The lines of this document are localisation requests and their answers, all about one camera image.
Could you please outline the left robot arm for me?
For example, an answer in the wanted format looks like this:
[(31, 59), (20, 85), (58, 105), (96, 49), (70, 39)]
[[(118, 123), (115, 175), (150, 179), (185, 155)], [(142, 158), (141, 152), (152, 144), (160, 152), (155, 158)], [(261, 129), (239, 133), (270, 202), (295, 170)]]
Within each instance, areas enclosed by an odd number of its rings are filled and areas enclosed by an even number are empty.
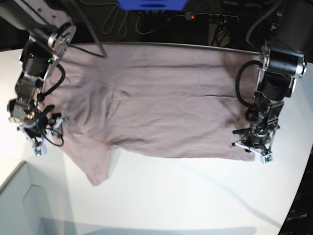
[[(246, 34), (246, 42), (254, 29), (283, 6), (281, 20), (273, 36), (261, 48), (260, 60), (245, 63), (236, 76), (235, 92), (239, 102), (247, 107), (246, 129), (233, 131), (240, 139), (231, 144), (246, 152), (253, 152), (263, 162), (272, 161), (272, 143), (280, 128), (278, 118), (285, 97), (291, 97), (296, 82), (307, 71), (307, 53), (313, 48), (313, 2), (311, 0), (278, 0), (264, 13)], [(240, 94), (240, 80), (245, 69), (259, 67), (254, 102), (246, 102)]]

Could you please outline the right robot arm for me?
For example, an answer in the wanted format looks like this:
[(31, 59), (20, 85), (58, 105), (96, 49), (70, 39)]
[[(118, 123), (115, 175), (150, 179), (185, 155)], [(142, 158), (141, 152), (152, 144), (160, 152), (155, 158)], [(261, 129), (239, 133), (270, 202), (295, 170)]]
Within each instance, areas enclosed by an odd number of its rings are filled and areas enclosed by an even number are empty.
[(46, 152), (51, 136), (62, 140), (60, 113), (48, 117), (54, 105), (42, 111), (38, 105), (64, 81), (65, 70), (59, 64), (76, 27), (61, 2), (52, 0), (2, 0), (0, 16), (17, 29), (29, 33), (19, 61), (22, 72), (15, 85), (17, 97), (9, 101), (10, 122), (31, 142), (34, 155)]

